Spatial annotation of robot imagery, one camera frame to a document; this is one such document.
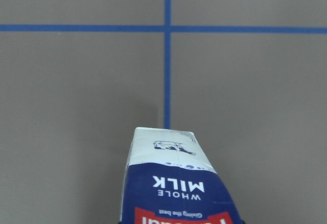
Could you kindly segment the blue Pascual milk carton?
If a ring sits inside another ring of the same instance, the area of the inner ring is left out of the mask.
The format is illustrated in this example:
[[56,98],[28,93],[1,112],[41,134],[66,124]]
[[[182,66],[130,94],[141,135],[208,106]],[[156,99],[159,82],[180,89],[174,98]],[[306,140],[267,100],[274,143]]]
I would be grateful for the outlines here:
[[195,135],[138,127],[124,175],[120,223],[241,223]]

